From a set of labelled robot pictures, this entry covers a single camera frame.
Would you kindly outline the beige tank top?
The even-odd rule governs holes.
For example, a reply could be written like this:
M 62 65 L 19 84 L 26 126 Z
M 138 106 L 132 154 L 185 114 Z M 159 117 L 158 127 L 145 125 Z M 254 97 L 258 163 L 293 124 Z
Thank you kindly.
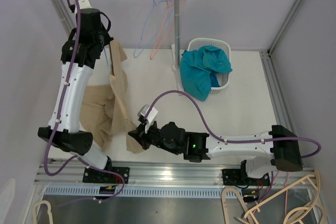
M 127 56 L 115 39 L 110 42 L 109 49 L 112 60 L 109 84 L 85 88 L 80 123 L 85 131 L 92 133 L 93 141 L 104 151 L 110 147 L 114 137 L 125 133 L 127 151 L 137 154 L 143 152 L 143 148 L 128 135 L 136 126 L 128 108 L 128 80 L 122 68 Z

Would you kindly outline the teal t shirt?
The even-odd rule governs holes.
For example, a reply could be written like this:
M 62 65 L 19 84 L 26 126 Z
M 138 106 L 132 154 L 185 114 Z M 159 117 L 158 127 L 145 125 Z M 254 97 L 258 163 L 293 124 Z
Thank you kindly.
M 200 101 L 205 101 L 211 91 L 211 73 L 230 73 L 232 70 L 225 53 L 214 46 L 182 53 L 180 76 L 183 89 Z

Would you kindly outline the dark blue t shirt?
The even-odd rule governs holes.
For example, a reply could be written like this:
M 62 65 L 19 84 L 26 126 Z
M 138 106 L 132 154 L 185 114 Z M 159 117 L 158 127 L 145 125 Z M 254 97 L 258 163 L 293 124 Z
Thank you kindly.
M 212 88 L 219 88 L 220 85 L 219 85 L 219 82 L 218 82 L 218 79 L 217 79 L 216 75 L 211 73 L 209 77 L 210 77 L 210 81 L 211 81 L 211 87 Z

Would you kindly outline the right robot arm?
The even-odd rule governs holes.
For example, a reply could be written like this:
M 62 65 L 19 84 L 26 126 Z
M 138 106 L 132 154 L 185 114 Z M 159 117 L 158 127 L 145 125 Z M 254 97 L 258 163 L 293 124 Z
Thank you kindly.
M 271 131 L 241 139 L 221 141 L 208 133 L 188 132 L 174 122 L 161 128 L 156 123 L 150 127 L 140 124 L 128 135 L 144 150 L 155 146 L 175 155 L 182 154 L 185 160 L 194 163 L 224 156 L 244 156 L 239 179 L 247 185 L 275 169 L 282 172 L 303 170 L 296 135 L 281 125 L 273 125 Z

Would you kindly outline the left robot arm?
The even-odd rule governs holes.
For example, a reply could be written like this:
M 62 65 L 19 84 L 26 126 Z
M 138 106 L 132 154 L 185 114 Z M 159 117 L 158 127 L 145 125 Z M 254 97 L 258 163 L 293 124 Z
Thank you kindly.
M 93 143 L 90 132 L 80 130 L 80 109 L 85 88 L 92 75 L 96 60 L 104 47 L 112 40 L 104 27 L 103 12 L 95 8 L 81 9 L 76 14 L 77 27 L 61 49 L 61 82 L 53 115 L 47 127 L 38 129 L 38 137 L 47 142 L 44 170 L 49 176 L 58 172 L 48 170 L 48 154 L 51 147 L 71 153 L 90 170 L 102 183 L 112 179 L 111 159 Z

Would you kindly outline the white perforated plastic basket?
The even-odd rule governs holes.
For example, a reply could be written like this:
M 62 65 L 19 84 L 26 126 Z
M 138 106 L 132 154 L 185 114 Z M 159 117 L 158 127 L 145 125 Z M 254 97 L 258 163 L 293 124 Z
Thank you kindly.
M 221 49 L 228 60 L 230 60 L 231 48 L 225 41 L 214 39 L 214 38 L 194 38 L 189 42 L 187 51 L 198 50 L 203 46 L 214 46 Z M 216 94 L 225 89 L 229 84 L 230 73 L 217 73 L 216 79 L 218 81 L 219 87 L 212 87 L 210 94 Z

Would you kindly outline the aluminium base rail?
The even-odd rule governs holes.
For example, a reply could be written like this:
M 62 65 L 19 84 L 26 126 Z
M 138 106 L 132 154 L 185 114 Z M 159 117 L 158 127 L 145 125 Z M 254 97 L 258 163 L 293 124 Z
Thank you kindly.
M 137 162 L 115 162 L 113 168 L 123 176 L 124 183 L 114 176 L 94 179 L 79 161 L 70 162 L 56 176 L 48 176 L 40 166 L 34 183 L 44 186 L 46 195 L 219 198 L 226 185 L 238 184 L 230 174 L 239 171 L 238 166 Z

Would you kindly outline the aluminium corner frame post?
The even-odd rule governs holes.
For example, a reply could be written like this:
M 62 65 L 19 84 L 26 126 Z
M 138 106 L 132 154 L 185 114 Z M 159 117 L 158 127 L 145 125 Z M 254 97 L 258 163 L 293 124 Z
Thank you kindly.
M 278 46 L 278 44 L 282 40 L 283 36 L 286 34 L 286 32 L 287 32 L 288 28 L 290 27 L 291 23 L 293 22 L 294 18 L 296 17 L 298 12 L 300 11 L 300 8 L 303 5 L 304 1 L 305 0 L 295 0 L 293 2 L 293 4 L 291 5 L 284 21 L 282 22 L 278 32 L 276 33 L 276 36 L 274 37 L 274 39 L 271 42 L 271 45 L 268 49 L 268 55 L 271 56 L 274 53 L 276 47 Z

